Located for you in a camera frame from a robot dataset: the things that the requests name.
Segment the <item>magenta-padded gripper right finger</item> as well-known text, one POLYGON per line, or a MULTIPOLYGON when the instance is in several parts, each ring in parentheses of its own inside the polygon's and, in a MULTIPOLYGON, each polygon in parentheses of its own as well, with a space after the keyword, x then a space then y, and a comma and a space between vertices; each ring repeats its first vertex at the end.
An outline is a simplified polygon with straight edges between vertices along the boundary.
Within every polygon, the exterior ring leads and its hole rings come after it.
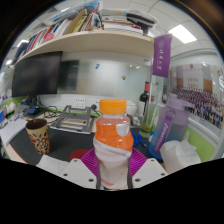
POLYGON ((137 149, 133 149, 128 167, 129 189, 141 188, 167 175, 168 173, 156 159, 147 159, 137 149))

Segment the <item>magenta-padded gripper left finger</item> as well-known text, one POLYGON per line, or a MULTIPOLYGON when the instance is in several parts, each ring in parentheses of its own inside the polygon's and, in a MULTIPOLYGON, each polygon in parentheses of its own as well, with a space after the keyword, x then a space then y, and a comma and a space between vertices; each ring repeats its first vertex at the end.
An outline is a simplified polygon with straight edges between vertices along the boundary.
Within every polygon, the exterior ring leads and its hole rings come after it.
POLYGON ((84 188, 99 189, 100 171, 95 149, 89 150, 80 159, 72 159, 61 177, 84 188))

